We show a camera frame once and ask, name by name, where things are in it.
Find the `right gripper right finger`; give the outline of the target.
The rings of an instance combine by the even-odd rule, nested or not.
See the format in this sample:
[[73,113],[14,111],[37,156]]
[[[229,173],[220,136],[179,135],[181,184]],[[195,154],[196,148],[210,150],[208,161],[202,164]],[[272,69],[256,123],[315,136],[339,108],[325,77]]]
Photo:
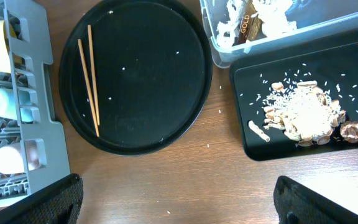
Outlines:
[[281,175],[273,191],[280,224],[358,223],[358,215],[297,181]]

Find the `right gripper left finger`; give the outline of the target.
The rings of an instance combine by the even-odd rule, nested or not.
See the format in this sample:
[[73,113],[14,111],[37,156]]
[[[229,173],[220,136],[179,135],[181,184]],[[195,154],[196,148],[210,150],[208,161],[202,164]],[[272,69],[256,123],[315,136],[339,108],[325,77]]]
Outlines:
[[76,223],[83,195],[82,178],[70,174],[0,210],[0,224]]

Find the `pink plastic cup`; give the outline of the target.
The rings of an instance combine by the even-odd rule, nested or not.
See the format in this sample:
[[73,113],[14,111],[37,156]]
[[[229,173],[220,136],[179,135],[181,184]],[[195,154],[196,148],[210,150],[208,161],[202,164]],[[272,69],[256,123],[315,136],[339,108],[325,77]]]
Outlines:
[[[27,155],[27,164],[29,170],[35,170],[40,167],[39,154],[35,141],[26,141],[25,150]],[[21,144],[14,143],[0,148],[0,173],[18,174],[24,173],[24,163],[21,154]]]

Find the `food scraps pile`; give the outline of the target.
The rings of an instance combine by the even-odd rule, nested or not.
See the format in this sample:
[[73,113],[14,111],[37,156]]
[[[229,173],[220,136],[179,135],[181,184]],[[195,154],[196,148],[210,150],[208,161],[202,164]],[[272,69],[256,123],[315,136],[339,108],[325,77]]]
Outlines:
[[247,124],[265,142],[270,141],[265,131],[274,128],[300,147],[325,145],[332,138],[358,143],[358,121],[348,121],[339,100],[332,99],[317,81],[288,82],[288,86],[275,82],[269,91],[262,100],[264,125],[252,120]]

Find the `blue plastic cup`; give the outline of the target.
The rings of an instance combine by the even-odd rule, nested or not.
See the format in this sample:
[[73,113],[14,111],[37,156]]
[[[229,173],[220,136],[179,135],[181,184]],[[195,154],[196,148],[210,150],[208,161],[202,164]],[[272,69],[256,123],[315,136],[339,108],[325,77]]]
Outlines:
[[[19,103],[22,105],[31,105],[28,92],[19,90]],[[17,120],[16,102],[12,89],[0,88],[0,117]],[[33,122],[32,111],[22,108],[21,120],[26,123]]]

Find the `white tissue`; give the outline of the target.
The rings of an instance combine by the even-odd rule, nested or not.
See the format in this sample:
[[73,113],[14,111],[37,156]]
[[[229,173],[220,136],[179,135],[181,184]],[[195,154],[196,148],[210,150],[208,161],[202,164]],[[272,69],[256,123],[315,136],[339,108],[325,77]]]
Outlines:
[[296,21],[288,21],[286,12],[291,8],[292,0],[253,0],[256,11],[253,17],[262,21],[262,33],[266,37],[278,37],[281,34],[297,30]]

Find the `grey dishwasher rack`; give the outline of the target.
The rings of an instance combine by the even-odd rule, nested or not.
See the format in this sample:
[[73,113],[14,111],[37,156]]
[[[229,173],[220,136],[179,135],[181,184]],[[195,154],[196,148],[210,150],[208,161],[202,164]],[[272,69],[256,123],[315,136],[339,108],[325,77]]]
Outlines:
[[[49,67],[53,63],[47,12],[34,1],[0,0],[0,20],[16,38],[8,36],[11,73],[0,72],[0,88],[12,89],[17,120],[0,117],[0,148],[21,144],[24,173],[0,173],[0,207],[7,207],[70,173],[61,123],[55,121]],[[19,103],[19,90],[30,95],[31,105]],[[21,120],[21,109],[32,111],[33,122]],[[29,170],[26,141],[35,141],[40,167]]]

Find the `black rectangular tray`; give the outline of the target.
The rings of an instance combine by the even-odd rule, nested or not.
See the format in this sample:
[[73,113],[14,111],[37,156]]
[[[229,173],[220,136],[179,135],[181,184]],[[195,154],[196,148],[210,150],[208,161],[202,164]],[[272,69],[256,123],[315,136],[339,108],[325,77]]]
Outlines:
[[289,140],[282,130],[267,130],[270,141],[266,142],[248,127],[249,121],[258,126],[263,124],[262,108],[273,91],[273,82],[282,82],[286,91],[291,91],[297,82],[308,80],[317,81],[331,98],[338,99],[348,120],[358,121],[358,30],[239,59],[230,66],[229,78],[243,148],[249,158],[265,161],[358,149],[358,143],[343,140],[338,128],[327,144],[301,147]]

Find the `round black tray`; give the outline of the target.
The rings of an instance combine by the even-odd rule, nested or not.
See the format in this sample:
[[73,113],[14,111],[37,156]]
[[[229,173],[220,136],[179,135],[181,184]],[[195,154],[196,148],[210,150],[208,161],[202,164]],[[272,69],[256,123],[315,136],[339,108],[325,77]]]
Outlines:
[[[96,136],[86,91],[81,39],[93,95],[91,25],[100,125]],[[59,89],[77,133],[100,150],[124,156],[158,151],[195,122],[208,97],[213,60],[197,18],[178,1],[101,1],[71,32]]]

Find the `left wooden chopstick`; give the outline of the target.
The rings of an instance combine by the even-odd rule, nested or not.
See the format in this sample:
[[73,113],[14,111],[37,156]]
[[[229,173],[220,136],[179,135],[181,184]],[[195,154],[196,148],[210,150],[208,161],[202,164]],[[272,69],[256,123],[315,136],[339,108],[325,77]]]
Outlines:
[[93,96],[92,96],[85,55],[84,55],[84,51],[83,51],[83,44],[82,44],[81,39],[78,39],[77,42],[78,42],[78,48],[79,48],[79,52],[80,52],[81,64],[82,64],[82,68],[83,68],[86,91],[87,91],[88,98],[89,98],[89,104],[90,104],[90,108],[91,108],[91,114],[92,114],[92,118],[93,118],[94,128],[96,131],[96,136],[99,137],[99,128],[98,128],[97,119],[96,119],[96,110],[95,110],[94,100],[93,100]]

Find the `wooden chopstick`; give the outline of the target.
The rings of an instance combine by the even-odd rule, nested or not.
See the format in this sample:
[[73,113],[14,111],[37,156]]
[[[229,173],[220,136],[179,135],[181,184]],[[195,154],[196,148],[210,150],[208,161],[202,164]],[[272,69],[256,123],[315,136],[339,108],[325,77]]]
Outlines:
[[87,25],[87,28],[88,28],[90,63],[91,63],[91,77],[93,82],[94,105],[96,109],[96,123],[98,127],[100,125],[100,117],[99,117],[98,89],[96,84],[96,70],[94,64],[93,36],[92,36],[91,25]]
[[89,104],[90,104],[90,108],[91,108],[91,114],[92,114],[92,118],[93,118],[94,128],[96,131],[96,136],[99,137],[99,128],[98,128],[97,119],[96,119],[96,110],[95,110],[94,100],[93,100],[93,96],[92,96],[85,55],[84,55],[84,51],[83,51],[83,44],[82,44],[81,39],[78,39],[77,42],[78,42],[78,48],[79,48],[79,52],[80,52],[81,64],[82,64],[82,68],[83,68],[86,91],[87,91],[88,98],[89,98]]

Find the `right wooden chopstick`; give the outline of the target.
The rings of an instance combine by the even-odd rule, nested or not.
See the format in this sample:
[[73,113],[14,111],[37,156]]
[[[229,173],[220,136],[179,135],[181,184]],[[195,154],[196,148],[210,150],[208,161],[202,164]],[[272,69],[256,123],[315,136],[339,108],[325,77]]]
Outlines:
[[90,63],[91,63],[91,77],[93,82],[94,105],[96,109],[96,123],[98,127],[100,125],[100,117],[99,117],[98,89],[96,84],[96,70],[94,64],[93,36],[92,36],[91,25],[87,25],[87,28],[88,28]]

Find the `gold snack wrapper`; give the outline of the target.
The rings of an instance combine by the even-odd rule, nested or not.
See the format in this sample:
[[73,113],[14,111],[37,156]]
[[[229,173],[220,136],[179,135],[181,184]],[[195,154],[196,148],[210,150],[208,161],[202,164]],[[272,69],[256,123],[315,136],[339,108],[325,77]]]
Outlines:
[[247,41],[256,40],[261,25],[262,20],[258,17],[257,11],[253,5],[253,0],[246,1],[246,6],[239,26],[237,45],[244,44]]

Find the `clear plastic bin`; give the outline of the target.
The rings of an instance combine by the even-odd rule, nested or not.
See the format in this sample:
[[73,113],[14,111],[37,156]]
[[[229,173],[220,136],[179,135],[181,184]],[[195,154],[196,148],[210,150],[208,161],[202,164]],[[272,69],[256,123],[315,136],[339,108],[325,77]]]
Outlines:
[[234,61],[243,57],[358,29],[358,0],[314,0],[292,3],[286,16],[289,21],[296,21],[297,30],[276,37],[266,37],[263,33],[259,33],[257,39],[251,42],[220,47],[216,40],[218,23],[229,20],[227,1],[201,0],[203,27],[209,37],[214,63],[220,68],[228,68]]

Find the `crumpled white paper in bin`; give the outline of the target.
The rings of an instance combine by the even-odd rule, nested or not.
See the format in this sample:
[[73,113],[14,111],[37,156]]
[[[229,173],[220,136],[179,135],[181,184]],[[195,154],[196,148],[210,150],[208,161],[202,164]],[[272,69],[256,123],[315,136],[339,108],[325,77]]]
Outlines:
[[239,24],[245,14],[248,0],[228,0],[226,8],[229,15],[229,20],[226,22],[219,22],[216,31],[216,43],[221,48],[232,47],[235,43],[236,37],[239,35]]

